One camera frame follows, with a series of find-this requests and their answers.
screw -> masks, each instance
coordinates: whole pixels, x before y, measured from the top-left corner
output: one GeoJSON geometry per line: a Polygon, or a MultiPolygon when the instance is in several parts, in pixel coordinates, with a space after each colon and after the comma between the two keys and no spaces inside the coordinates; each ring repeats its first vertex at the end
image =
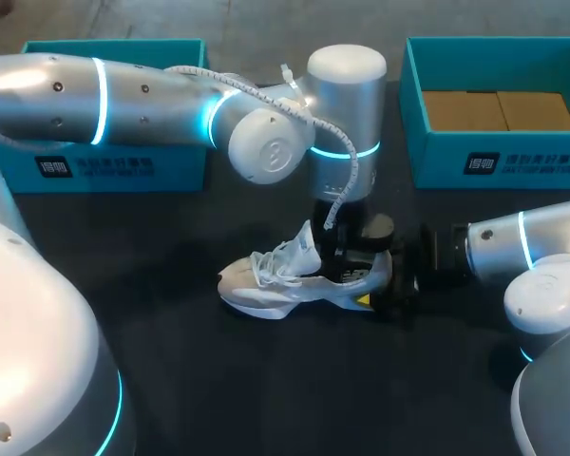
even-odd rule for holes
{"type": "Polygon", "coordinates": [[[12,438],[12,432],[10,431],[9,425],[6,423],[0,423],[0,442],[10,442],[12,438]]]}

teal box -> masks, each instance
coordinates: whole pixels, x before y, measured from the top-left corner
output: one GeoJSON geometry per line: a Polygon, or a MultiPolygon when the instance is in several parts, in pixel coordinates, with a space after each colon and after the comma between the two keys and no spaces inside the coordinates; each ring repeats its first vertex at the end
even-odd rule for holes
{"type": "Polygon", "coordinates": [[[409,38],[399,105],[418,188],[570,189],[570,131],[432,131],[423,90],[559,92],[570,38],[409,38]]]}
{"type": "MultiPolygon", "coordinates": [[[[201,40],[45,41],[22,52],[54,52],[167,68],[209,67],[201,40]]],[[[0,143],[0,170],[13,193],[196,192],[202,190],[202,146],[130,147],[72,144],[47,153],[0,143]],[[60,174],[66,179],[54,179],[60,174]]]]}

box label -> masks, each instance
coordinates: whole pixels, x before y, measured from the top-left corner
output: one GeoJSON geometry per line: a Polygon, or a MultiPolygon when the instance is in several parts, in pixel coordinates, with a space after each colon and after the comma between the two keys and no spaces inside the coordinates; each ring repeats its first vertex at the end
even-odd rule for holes
{"type": "Polygon", "coordinates": [[[507,155],[503,174],[570,174],[570,154],[507,155]]]}
{"type": "Polygon", "coordinates": [[[49,157],[38,156],[34,157],[40,174],[44,178],[71,178],[72,171],[67,164],[66,157],[49,157]]]}
{"type": "Polygon", "coordinates": [[[155,174],[154,163],[150,158],[78,157],[74,162],[79,174],[86,178],[147,178],[155,174]]]}
{"type": "Polygon", "coordinates": [[[498,152],[471,152],[466,158],[465,174],[488,175],[494,174],[498,159],[498,152]]]}

white sneaker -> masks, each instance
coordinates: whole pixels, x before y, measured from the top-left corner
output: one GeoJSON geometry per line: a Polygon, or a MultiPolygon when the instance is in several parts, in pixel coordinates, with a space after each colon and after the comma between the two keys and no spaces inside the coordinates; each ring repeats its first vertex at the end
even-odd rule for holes
{"type": "Polygon", "coordinates": [[[253,252],[226,267],[219,273],[218,291],[232,307],[257,318],[284,318],[301,302],[320,299],[343,309],[367,311],[369,306],[358,304],[356,298],[387,287],[392,259],[388,252],[375,255],[368,274],[345,283],[312,275],[320,268],[321,258],[307,220],[294,239],[272,252],[253,252]]]}

gray floor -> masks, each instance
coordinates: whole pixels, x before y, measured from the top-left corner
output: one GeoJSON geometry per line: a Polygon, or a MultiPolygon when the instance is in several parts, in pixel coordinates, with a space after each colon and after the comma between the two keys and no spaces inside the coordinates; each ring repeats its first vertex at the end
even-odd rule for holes
{"type": "Polygon", "coordinates": [[[0,52],[27,40],[202,38],[212,67],[257,83],[279,65],[304,71],[313,50],[376,48],[399,78],[411,35],[570,35],[570,0],[18,0],[0,52]]]}

